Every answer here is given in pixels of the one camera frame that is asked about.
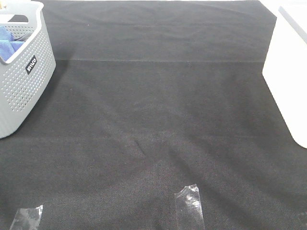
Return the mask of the blue microfibre towel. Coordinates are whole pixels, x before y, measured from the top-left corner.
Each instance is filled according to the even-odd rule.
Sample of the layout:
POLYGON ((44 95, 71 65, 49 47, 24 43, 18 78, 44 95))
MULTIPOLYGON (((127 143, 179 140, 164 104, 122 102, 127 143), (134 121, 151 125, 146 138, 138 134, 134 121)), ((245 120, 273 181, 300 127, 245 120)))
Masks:
POLYGON ((0 57, 4 61, 7 61, 23 44, 23 41, 15 40, 13 34, 4 26, 0 27, 0 57))

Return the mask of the clear tape strip centre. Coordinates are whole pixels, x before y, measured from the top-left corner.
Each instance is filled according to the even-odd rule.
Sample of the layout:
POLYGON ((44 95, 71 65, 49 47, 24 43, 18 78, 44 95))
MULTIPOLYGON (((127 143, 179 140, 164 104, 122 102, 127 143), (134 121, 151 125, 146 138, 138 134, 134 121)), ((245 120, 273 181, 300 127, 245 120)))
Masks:
POLYGON ((178 230, 204 230, 199 188, 196 184, 185 186, 174 194, 178 230))

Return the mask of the clear tape strip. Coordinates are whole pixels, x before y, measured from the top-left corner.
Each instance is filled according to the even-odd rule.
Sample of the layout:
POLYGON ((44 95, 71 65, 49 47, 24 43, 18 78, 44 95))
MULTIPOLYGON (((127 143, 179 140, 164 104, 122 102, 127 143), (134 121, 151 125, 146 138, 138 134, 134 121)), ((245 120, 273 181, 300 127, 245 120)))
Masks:
POLYGON ((43 205, 35 208, 19 208, 16 211, 10 230, 38 230, 43 205))
POLYGON ((199 188, 196 184, 185 186, 174 194, 178 230, 204 230, 199 188))

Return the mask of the grey perforated plastic basket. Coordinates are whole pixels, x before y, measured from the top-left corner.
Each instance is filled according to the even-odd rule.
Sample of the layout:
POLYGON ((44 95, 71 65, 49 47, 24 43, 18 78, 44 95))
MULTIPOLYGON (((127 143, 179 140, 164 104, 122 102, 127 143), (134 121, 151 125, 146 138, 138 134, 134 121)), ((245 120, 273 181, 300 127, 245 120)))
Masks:
POLYGON ((47 27, 44 4, 12 0, 2 15, 23 15, 26 22, 4 22, 1 27, 15 38, 28 35, 7 60, 0 60, 0 137, 14 133, 44 92, 56 67, 47 27))

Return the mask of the white plastic storage bin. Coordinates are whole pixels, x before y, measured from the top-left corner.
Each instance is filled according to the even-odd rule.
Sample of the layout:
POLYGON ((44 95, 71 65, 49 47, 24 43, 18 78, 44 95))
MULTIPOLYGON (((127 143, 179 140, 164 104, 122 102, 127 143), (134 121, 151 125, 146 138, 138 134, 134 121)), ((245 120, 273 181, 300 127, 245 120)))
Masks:
POLYGON ((262 74, 294 141, 307 146, 307 4, 278 9, 262 74))

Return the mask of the clear tape strip left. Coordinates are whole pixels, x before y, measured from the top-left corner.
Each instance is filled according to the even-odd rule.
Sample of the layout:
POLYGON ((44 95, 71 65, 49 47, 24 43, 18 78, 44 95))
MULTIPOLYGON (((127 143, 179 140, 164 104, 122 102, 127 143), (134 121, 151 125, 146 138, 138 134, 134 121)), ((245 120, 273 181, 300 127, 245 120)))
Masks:
POLYGON ((16 211, 10 230, 38 230, 43 205, 35 208, 19 208, 16 211))

